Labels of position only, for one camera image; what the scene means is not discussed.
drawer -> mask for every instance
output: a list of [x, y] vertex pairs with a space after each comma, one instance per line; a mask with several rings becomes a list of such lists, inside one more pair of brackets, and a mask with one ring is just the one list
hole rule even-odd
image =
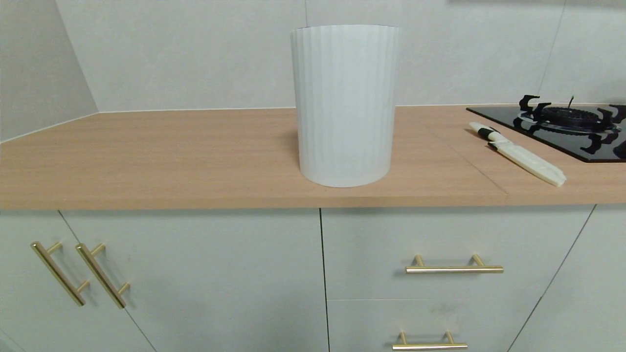
[[[322, 209], [328, 299], [539, 297], [592, 205]], [[478, 254], [501, 274], [406, 274], [467, 266]]]
[[445, 301], [435, 299], [329, 300], [331, 352], [389, 352], [402, 343], [466, 343], [472, 352], [505, 352], [534, 304], [504, 299]]

wall tile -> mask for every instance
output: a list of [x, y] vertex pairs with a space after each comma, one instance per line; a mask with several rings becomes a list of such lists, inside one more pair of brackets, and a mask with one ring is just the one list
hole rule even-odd
[[58, 0], [100, 111], [295, 106], [304, 0]]
[[3, 0], [0, 141], [97, 112], [54, 0]]
[[404, 29], [399, 105], [518, 102], [537, 93], [563, 1], [307, 0], [310, 26]]
[[568, 0], [542, 100], [626, 103], [626, 2]]

cabinet door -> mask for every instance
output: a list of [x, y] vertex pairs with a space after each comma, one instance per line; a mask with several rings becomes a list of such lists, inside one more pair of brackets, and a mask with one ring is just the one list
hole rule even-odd
[[626, 204], [598, 205], [511, 352], [623, 351]]
[[469, 351], [506, 352], [528, 313], [500, 299], [329, 300], [331, 351], [389, 352], [401, 331], [409, 344], [448, 343], [448, 330]]
[[[128, 313], [110, 306], [107, 293], [74, 249], [76, 238], [58, 212], [0, 213], [0, 329], [27, 352], [152, 352]], [[61, 242], [51, 257], [86, 304], [78, 306], [31, 249]]]
[[157, 351], [328, 349], [318, 209], [63, 214]]

cabinet handle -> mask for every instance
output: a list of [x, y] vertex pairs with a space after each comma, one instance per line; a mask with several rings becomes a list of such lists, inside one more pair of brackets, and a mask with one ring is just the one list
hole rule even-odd
[[468, 266], [425, 266], [422, 256], [415, 256], [417, 266], [408, 266], [407, 274], [501, 274], [505, 269], [499, 265], [487, 266], [477, 254], [471, 256], [476, 265]]
[[43, 261], [48, 270], [52, 273], [52, 275], [56, 278], [57, 281], [63, 286], [65, 291], [68, 292], [69, 296], [72, 297], [74, 302], [78, 304], [79, 307], [85, 305], [85, 299], [80, 295], [84, 289], [89, 286], [89, 280], [85, 280], [78, 288], [75, 288], [72, 283], [68, 280], [68, 277], [63, 274], [61, 268], [54, 262], [54, 259], [50, 256], [54, 251], [57, 251], [63, 247], [63, 244], [57, 242], [52, 245], [52, 247], [46, 249], [39, 241], [35, 241], [31, 244], [31, 248], [37, 253], [37, 256]]
[[130, 284], [126, 282], [119, 290], [117, 290], [114, 287], [113, 283], [111, 283], [111, 280], [109, 280], [105, 272], [98, 264], [98, 261], [96, 261], [96, 258], [94, 258], [95, 255], [97, 255], [104, 249], [104, 243], [98, 244], [98, 246], [94, 248], [93, 251], [90, 251], [84, 243], [79, 243], [78, 245], [76, 245], [76, 250], [78, 251], [78, 253], [80, 253], [80, 256], [83, 257], [85, 264], [87, 264], [87, 266], [91, 269], [91, 272], [93, 272], [100, 284], [102, 284], [106, 292], [109, 294], [109, 296], [111, 296], [113, 302], [117, 304], [118, 308], [123, 309], [124, 307], [126, 307], [126, 302], [121, 295], [130, 287]]
[[468, 344], [466, 343], [455, 343], [452, 338], [452, 334], [449, 331], [446, 331], [446, 337], [448, 338], [448, 343], [443, 344], [407, 344], [406, 335], [404, 334], [404, 331], [402, 331], [400, 333], [402, 344], [394, 344], [391, 346], [391, 349], [393, 351], [444, 351], [449, 349], [468, 349]]

stovetop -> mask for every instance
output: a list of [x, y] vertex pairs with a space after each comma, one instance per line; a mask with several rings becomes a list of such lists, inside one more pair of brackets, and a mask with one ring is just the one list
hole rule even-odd
[[478, 106], [467, 110], [532, 137], [584, 162], [626, 162], [626, 105]]

